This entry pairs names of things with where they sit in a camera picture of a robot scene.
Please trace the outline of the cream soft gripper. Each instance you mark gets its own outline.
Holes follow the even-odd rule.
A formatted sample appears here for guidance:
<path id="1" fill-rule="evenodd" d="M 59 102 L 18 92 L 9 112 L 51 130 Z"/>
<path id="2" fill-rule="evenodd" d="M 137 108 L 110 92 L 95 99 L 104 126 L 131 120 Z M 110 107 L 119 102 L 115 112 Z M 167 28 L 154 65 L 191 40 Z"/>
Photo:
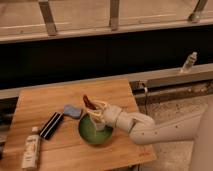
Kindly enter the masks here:
<path id="1" fill-rule="evenodd" d="M 101 112 L 94 112 L 88 110 L 87 113 L 95 120 L 100 123 L 105 121 L 105 124 L 110 127 L 116 126 L 116 121 L 119 114 L 122 112 L 122 108 L 116 105 L 108 105 L 104 101 L 94 101 L 93 104 L 101 110 L 104 110 L 103 114 Z"/>

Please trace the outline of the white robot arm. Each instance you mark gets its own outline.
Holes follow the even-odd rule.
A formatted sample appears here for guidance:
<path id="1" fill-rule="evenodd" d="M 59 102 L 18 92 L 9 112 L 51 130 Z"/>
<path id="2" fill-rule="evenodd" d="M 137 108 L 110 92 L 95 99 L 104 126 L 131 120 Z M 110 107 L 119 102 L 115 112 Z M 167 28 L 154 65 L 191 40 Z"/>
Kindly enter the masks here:
<path id="1" fill-rule="evenodd" d="M 85 103 L 96 128 L 107 125 L 129 134 L 138 145 L 173 141 L 194 141 L 189 171 L 213 171 L 213 104 L 208 101 L 201 111 L 156 124 L 140 112 L 128 113 L 117 105 L 92 100 Z"/>

